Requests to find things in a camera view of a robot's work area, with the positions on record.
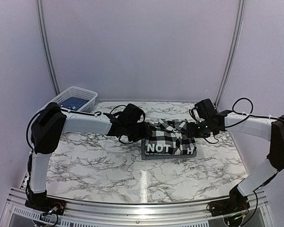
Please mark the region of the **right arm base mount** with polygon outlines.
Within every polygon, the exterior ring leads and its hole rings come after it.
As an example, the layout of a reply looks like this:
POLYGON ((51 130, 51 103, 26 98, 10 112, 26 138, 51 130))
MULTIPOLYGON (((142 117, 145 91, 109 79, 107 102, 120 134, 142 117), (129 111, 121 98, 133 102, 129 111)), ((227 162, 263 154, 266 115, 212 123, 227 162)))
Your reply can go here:
POLYGON ((250 204, 248 200, 237 203, 236 201, 231 201, 230 199, 211 201, 206 206, 206 209, 213 217, 247 211, 249 208, 250 204))

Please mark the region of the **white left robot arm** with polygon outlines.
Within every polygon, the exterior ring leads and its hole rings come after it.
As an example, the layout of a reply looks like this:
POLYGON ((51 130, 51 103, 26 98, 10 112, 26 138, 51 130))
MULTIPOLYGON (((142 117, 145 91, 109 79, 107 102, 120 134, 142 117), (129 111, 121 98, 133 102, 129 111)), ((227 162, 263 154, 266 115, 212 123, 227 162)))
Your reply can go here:
POLYGON ((49 103, 32 117, 26 131, 26 140, 31 148, 27 163, 27 201, 39 210, 47 210, 53 204, 46 190, 50 157, 57 149, 61 135, 73 132, 96 133, 118 139, 126 136, 129 142, 142 140, 151 133, 144 111, 133 104, 112 114, 73 111, 55 102, 49 103))

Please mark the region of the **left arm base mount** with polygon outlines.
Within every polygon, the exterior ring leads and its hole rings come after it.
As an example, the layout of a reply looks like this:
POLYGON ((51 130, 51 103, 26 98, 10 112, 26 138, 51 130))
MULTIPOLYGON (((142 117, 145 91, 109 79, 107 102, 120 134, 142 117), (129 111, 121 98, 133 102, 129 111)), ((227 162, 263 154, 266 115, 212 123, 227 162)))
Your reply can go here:
POLYGON ((63 215, 66 206, 66 201, 47 196, 36 197, 27 199, 25 202, 25 206, 34 210, 42 211, 43 213, 47 214, 50 210, 52 210, 55 214, 63 215))

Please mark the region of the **black white plaid shirt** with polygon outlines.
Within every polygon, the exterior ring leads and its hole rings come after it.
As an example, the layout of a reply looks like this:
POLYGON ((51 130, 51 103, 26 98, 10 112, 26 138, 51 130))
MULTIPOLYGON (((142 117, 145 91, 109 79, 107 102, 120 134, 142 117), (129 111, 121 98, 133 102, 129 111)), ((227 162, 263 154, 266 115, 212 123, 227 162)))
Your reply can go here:
POLYGON ((187 145, 194 144, 194 138, 186 136, 186 124, 184 120, 165 120, 160 119, 157 122, 149 123, 151 135, 146 138, 150 143, 167 144, 173 147, 168 151, 175 154, 177 151, 187 150, 187 145))

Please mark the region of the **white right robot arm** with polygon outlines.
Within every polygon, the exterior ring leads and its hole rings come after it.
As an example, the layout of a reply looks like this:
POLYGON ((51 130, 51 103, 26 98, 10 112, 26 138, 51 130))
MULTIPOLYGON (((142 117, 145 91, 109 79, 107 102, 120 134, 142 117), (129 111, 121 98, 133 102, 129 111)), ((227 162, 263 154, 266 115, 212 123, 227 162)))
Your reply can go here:
POLYGON ((250 193, 270 183, 284 170, 284 115, 258 115, 252 101, 239 98, 231 109, 219 110, 211 101, 196 103, 189 114, 188 137, 207 139, 228 132, 248 169, 248 176, 234 186, 225 208, 235 212, 250 193))

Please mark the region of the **grey shirt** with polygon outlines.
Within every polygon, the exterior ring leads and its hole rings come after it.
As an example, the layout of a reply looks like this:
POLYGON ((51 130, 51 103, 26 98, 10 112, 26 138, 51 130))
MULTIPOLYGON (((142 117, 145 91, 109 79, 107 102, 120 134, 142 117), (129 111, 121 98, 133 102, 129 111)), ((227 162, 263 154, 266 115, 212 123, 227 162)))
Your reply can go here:
POLYGON ((187 150, 177 151, 175 154, 168 153, 173 147, 167 144, 150 143, 148 140, 142 141, 142 159, 171 159, 171 158, 191 158, 196 157, 197 151, 195 145, 187 145, 187 150))

